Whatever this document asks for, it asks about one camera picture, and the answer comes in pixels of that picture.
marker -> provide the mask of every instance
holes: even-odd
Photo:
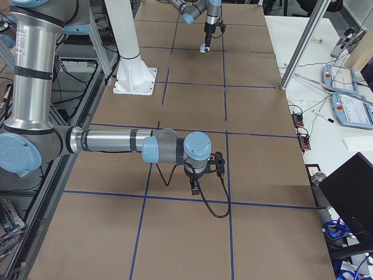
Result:
[[[327,118],[327,117],[325,117],[323,114],[320,114],[319,112],[317,112],[317,111],[315,111],[315,110],[313,110],[312,112],[313,112],[315,115],[318,115],[320,118],[323,118],[324,120],[330,121],[331,123],[334,122],[334,120],[332,120],[331,118]]]

